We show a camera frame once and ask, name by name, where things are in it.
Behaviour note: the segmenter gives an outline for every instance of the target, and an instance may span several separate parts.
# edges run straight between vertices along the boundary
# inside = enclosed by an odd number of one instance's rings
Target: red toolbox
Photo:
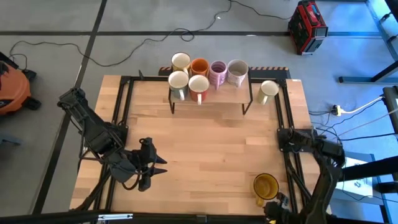
[[[328,27],[315,1],[299,1],[289,21],[289,32],[297,54],[314,52],[328,35]]]

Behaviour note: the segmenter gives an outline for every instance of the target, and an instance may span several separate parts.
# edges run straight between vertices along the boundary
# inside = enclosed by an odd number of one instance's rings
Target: wooden table
[[[95,112],[111,121],[120,76],[106,75]],[[279,127],[275,102],[256,102],[259,83],[252,84],[254,101],[245,116],[241,104],[181,104],[170,112],[167,82],[135,81],[127,125],[126,149],[139,149],[140,138],[152,137],[157,153],[168,164],[157,165],[168,172],[152,178],[152,187],[139,192],[116,184],[111,209],[119,212],[194,213],[218,215],[263,215],[252,192],[255,176],[267,172],[279,181],[280,191],[289,195],[282,153],[277,143]],[[311,127],[300,80],[287,80],[295,128]],[[279,92],[285,123],[282,91]],[[319,168],[311,154],[302,153],[306,186],[315,187]],[[82,203],[97,184],[101,165],[82,161],[70,208]],[[135,177],[127,182],[131,185]],[[100,207],[108,192],[105,186]],[[301,199],[298,188],[298,207]]]

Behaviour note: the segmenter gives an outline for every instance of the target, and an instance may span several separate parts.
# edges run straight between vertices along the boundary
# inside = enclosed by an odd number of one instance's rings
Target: yellow glass mug
[[[279,184],[273,175],[259,174],[253,182],[256,205],[262,207],[264,200],[272,200],[279,192]]]

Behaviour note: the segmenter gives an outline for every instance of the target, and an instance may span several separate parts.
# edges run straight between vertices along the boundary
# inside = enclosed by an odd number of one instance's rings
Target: pink mug
[[[227,69],[224,62],[215,61],[210,65],[209,81],[210,84],[215,86],[216,90],[218,90],[218,87],[225,82],[226,73]]]

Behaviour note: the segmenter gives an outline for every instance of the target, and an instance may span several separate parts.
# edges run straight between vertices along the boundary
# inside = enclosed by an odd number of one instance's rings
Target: orange mug
[[[207,77],[209,72],[209,63],[203,58],[196,58],[191,62],[191,72],[194,75],[204,75]]]

